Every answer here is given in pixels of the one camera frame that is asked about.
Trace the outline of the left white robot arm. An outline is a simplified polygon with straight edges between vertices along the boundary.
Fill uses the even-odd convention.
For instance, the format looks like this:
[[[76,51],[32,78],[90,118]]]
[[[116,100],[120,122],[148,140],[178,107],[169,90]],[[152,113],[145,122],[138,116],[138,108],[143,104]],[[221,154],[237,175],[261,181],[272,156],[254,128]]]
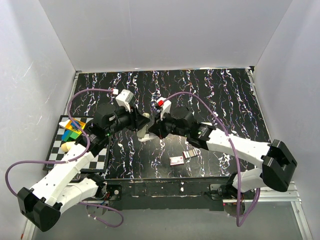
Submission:
[[[136,107],[126,109],[104,103],[99,106],[68,153],[39,182],[17,193],[20,212],[42,232],[50,230],[63,212],[84,199],[101,200],[106,196],[102,177],[90,175],[80,183],[67,187],[70,181],[90,163],[110,141],[111,135],[128,129],[138,132],[150,122],[147,113]]]

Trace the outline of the beige stapler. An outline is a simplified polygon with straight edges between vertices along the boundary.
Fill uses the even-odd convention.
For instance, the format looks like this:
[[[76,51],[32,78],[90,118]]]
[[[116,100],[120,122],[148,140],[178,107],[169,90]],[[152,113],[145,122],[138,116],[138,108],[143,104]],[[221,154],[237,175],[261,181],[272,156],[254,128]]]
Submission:
[[[156,139],[157,136],[153,133],[148,133],[147,132],[147,126],[148,124],[146,123],[140,130],[137,131],[136,135],[137,138],[140,142],[146,142],[146,141],[150,141],[153,139]]]

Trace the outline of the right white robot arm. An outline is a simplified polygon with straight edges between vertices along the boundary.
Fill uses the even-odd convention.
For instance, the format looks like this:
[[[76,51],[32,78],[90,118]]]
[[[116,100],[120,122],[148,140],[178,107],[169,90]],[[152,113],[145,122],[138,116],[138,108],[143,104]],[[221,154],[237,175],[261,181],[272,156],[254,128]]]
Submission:
[[[169,134],[186,137],[187,142],[198,149],[225,153],[255,165],[254,169],[230,177],[225,188],[232,199],[264,187],[286,192],[298,165],[283,141],[257,142],[233,134],[226,135],[208,123],[198,122],[186,107],[158,114],[145,138],[164,139]]]

